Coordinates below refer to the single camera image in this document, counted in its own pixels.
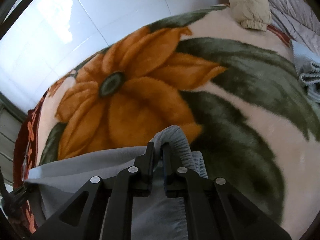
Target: elastic cuff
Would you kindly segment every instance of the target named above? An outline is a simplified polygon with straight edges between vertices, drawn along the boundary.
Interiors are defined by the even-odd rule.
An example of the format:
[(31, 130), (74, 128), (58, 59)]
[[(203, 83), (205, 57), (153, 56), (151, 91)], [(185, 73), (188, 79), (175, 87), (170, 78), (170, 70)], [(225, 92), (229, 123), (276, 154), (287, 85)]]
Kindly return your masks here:
[(267, 30), (267, 24), (263, 22), (258, 22), (254, 20), (245, 20), (240, 22), (241, 26), (246, 28), (246, 29), (255, 29), (255, 30), (261, 30), (261, 31), (266, 31)]

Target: beige sleeve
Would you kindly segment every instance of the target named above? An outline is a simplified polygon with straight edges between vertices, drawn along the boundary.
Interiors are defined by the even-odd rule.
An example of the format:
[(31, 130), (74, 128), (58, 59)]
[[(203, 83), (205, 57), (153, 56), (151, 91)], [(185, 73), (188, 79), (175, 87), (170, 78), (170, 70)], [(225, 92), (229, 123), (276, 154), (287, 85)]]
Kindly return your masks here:
[(267, 30), (271, 23), (268, 0), (229, 0), (233, 17), (244, 28)]

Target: blanket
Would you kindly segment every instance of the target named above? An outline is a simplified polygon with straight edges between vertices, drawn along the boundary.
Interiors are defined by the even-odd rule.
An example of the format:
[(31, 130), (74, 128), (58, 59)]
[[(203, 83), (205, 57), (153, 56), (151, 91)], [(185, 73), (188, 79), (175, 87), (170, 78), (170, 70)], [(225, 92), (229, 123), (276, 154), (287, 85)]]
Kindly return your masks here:
[[(285, 35), (243, 29), (225, 5), (142, 27), (50, 87), (23, 126), (32, 143), (22, 176), (56, 160), (145, 146), (178, 125), (210, 179), (224, 177), (299, 239), (320, 208), (320, 110), (292, 60)], [(26, 213), (32, 219), (29, 206)]]

